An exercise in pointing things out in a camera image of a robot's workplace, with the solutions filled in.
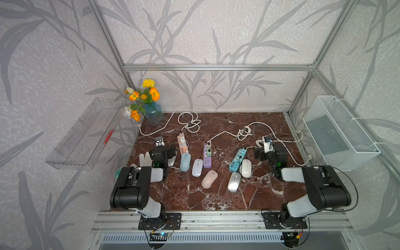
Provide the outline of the teal power strip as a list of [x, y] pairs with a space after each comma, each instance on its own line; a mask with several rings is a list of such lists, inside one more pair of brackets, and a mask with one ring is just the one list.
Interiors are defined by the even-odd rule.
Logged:
[[230, 172], [237, 172], [243, 159], [245, 158], [247, 153], [247, 148], [242, 148], [239, 149], [236, 155], [234, 156], [230, 166], [229, 166], [229, 171]]

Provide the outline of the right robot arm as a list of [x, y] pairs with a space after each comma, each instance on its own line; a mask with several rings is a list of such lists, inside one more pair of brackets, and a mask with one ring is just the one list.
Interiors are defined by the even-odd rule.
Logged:
[[287, 166], [287, 152], [282, 147], [267, 152], [254, 148], [255, 159], [267, 161], [273, 168], [274, 176], [285, 182], [302, 183], [306, 194], [297, 200], [284, 203], [278, 214], [272, 217], [273, 223], [290, 229], [300, 223], [306, 216], [323, 211], [350, 206], [351, 195], [335, 172], [327, 166]]

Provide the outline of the silver wireless mouse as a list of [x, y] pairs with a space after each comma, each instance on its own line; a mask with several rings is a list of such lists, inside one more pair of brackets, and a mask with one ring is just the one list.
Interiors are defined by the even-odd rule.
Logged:
[[236, 193], [241, 181], [241, 174], [238, 172], [234, 172], [231, 174], [229, 182], [228, 182], [228, 191], [231, 193]]

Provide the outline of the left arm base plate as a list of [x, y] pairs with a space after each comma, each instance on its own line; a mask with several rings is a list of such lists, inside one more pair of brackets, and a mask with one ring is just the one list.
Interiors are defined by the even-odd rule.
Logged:
[[182, 222], [182, 213], [161, 214], [157, 218], [145, 218], [141, 216], [138, 229], [149, 230], [179, 230]]

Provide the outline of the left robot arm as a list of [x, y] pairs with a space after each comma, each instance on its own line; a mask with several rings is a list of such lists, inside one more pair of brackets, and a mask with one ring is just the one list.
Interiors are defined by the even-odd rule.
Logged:
[[109, 203], [114, 209], [133, 210], [149, 220], [167, 219], [162, 203], [150, 197], [152, 183], [167, 179], [168, 161], [177, 155], [174, 146], [156, 146], [149, 152], [150, 165], [142, 167], [123, 167], [111, 192]]

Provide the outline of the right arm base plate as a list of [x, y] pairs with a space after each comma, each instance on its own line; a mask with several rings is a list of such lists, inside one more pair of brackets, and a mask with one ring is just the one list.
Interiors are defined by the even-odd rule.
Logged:
[[262, 210], [261, 217], [266, 229], [302, 230], [308, 228], [305, 217], [294, 218], [285, 211]]

